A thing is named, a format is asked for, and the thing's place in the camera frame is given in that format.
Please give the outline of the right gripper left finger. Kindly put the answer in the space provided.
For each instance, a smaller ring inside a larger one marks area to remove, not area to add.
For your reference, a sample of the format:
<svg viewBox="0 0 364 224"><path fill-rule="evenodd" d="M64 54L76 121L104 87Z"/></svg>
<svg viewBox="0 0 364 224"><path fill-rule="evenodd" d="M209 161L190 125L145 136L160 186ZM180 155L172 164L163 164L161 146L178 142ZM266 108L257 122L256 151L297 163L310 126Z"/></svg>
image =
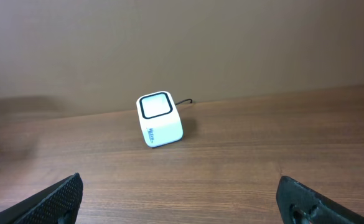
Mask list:
<svg viewBox="0 0 364 224"><path fill-rule="evenodd" d="M0 212L0 224L75 224L82 198L75 173Z"/></svg>

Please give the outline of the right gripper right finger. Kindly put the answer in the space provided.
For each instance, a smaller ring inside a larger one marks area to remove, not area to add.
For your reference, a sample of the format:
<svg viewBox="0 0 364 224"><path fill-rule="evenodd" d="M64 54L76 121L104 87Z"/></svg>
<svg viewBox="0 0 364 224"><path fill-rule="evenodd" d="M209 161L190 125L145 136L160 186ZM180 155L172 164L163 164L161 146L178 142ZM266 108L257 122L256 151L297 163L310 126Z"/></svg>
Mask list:
<svg viewBox="0 0 364 224"><path fill-rule="evenodd" d="M288 176L280 178L276 201L287 224L364 224L364 217Z"/></svg>

